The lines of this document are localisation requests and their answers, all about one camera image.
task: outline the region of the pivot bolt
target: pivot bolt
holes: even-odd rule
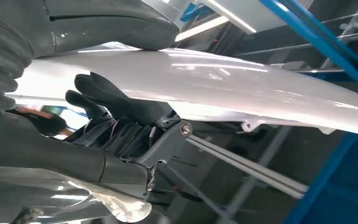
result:
[[[185,137],[190,136],[193,132],[193,129],[189,123],[183,123],[180,125],[179,128],[180,128],[180,133]]]

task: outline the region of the bolt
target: bolt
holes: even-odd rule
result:
[[[182,124],[180,126],[180,133],[183,135],[183,136],[189,136],[191,133],[192,133],[192,128],[189,124]]]

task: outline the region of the metal rod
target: metal rod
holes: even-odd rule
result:
[[[291,126],[282,126],[279,129],[278,133],[276,134],[274,139],[272,139],[271,143],[265,150],[263,156],[258,161],[259,165],[266,167],[269,164],[278,149],[281,147],[285,138],[288,136],[291,128]],[[242,204],[249,197],[257,181],[257,178],[255,178],[254,176],[250,176],[248,180],[243,183],[243,185],[239,188],[226,210],[227,216],[220,217],[217,224],[226,224],[228,219],[230,219],[233,215],[237,213],[238,209],[241,208]]]
[[[175,170],[170,165],[165,165],[169,170],[171,170],[185,185],[187,185],[192,191],[194,191],[211,209],[213,209],[218,215],[226,216],[225,212],[219,208],[219,206],[213,202],[209,197],[207,197],[204,193],[202,193],[196,186],[194,186],[190,181],[188,181],[182,174],[180,174],[177,170]],[[236,224],[235,221],[229,220],[230,224]]]
[[[308,187],[301,183],[204,141],[194,135],[191,135],[187,141],[294,198],[302,198],[304,193],[308,190]]]
[[[351,21],[349,22],[349,24],[352,24],[353,22],[357,21],[358,20],[358,15],[352,17]],[[348,38],[346,37],[347,35],[351,35],[351,34],[354,34],[356,31],[356,28],[355,27],[352,27],[350,29],[346,29],[343,31],[343,33],[341,34],[340,37],[338,37],[338,39],[340,41],[342,41],[343,43],[347,43],[348,42]],[[323,62],[323,65],[322,65],[322,69],[328,69],[328,68],[331,68],[333,67],[334,63],[329,59],[327,58],[326,61]]]
[[[347,42],[358,41],[358,34],[355,34],[355,35],[343,35],[343,36],[338,36],[337,38],[343,38],[343,37],[347,37],[347,38],[348,38],[348,39],[346,39]],[[276,51],[281,51],[281,50],[296,50],[296,49],[303,49],[303,48],[308,48],[308,47],[312,47],[312,44],[306,43],[306,44],[295,45],[295,46],[288,46],[288,47],[282,47],[282,48],[259,50],[259,51],[241,53],[241,54],[237,54],[237,55],[235,55],[235,56],[238,57],[238,56],[255,55],[255,54],[276,52]]]

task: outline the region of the protective cover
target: protective cover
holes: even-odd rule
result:
[[[23,208],[42,211],[38,224],[112,214],[133,223],[151,212],[147,202],[53,171],[0,167],[0,224],[12,222]]]
[[[243,121],[245,131],[280,124],[358,133],[357,93],[264,64],[186,49],[150,52],[111,42],[43,58],[19,79],[15,96],[63,98],[73,89],[68,80],[85,71],[105,77],[130,98],[168,102],[184,119]],[[45,81],[31,84],[38,77]]]

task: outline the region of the white car body panel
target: white car body panel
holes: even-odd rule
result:
[[[130,98],[168,102],[184,119],[243,121],[245,131],[265,123],[358,133],[355,92],[287,70],[185,49],[148,52],[113,42],[104,49],[38,59],[11,96],[62,101],[67,89],[75,90],[75,75],[90,71]],[[43,82],[34,83],[37,77]]]

